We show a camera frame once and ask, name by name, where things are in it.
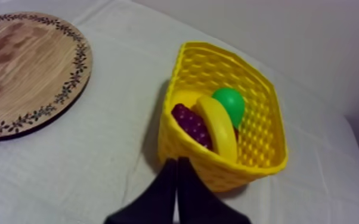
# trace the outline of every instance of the basket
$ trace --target basket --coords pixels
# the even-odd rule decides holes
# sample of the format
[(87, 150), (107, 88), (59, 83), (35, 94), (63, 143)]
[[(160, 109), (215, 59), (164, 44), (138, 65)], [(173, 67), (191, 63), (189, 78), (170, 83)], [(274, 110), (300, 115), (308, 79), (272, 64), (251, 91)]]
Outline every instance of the basket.
[[(245, 100), (239, 127), (237, 162), (230, 163), (185, 133), (171, 115), (175, 91), (212, 95), (234, 88)], [(188, 157), (211, 191), (228, 191), (285, 168), (288, 155), (281, 114), (273, 85), (232, 52), (204, 42), (187, 42), (177, 58), (160, 118), (158, 155)]]

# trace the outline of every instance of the wood grain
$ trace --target wood grain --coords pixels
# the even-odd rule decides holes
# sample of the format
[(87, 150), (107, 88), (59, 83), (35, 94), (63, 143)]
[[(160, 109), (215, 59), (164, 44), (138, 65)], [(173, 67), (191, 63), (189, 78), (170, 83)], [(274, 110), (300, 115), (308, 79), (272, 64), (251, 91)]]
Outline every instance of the wood grain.
[(0, 15), (0, 137), (25, 132), (67, 107), (91, 74), (88, 42), (41, 13)]

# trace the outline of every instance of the plastic toy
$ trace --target plastic toy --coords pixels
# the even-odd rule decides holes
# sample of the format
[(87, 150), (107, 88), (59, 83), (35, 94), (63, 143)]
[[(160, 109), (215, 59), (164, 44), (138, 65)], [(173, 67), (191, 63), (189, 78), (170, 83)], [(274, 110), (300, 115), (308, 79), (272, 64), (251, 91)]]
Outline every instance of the plastic toy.
[(242, 95), (235, 89), (221, 88), (213, 93), (212, 98), (217, 99), (224, 106), (234, 127), (238, 129), (245, 112)]
[(212, 139), (203, 119), (184, 104), (177, 104), (171, 111), (178, 125), (200, 145), (213, 149)]
[(227, 160), (236, 162), (237, 141), (233, 124), (225, 108), (218, 100), (202, 96), (196, 101), (196, 109), (208, 127), (213, 150)]

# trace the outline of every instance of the black object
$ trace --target black object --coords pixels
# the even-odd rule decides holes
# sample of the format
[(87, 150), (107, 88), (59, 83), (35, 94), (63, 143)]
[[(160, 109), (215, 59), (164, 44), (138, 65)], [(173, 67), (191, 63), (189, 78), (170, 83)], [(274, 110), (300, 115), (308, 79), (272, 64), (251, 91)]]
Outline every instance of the black object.
[(172, 224), (177, 187), (181, 224), (251, 224), (210, 192), (188, 158), (167, 160), (149, 188), (104, 224)]
[(132, 204), (110, 215), (104, 224), (172, 224), (176, 182), (177, 162), (167, 160), (147, 190)]
[(221, 202), (199, 179), (188, 158), (178, 160), (178, 210), (181, 224), (251, 224)]

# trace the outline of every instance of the white cloth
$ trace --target white cloth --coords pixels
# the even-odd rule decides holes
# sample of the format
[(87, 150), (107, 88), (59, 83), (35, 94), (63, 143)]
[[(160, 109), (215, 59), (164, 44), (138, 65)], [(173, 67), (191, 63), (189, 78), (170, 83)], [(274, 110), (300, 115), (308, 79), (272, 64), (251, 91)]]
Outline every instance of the white cloth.
[(156, 176), (150, 167), (156, 100), (180, 45), (191, 40), (234, 51), (260, 69), (275, 84), (283, 113), (286, 170), (223, 200), (255, 224), (359, 223), (359, 150), (351, 127), (286, 76), (129, 1), (0, 0), (0, 14), (15, 11), (73, 23), (89, 40), (94, 65), (88, 87), (66, 114), (0, 142), (0, 223), (101, 224), (137, 198)]

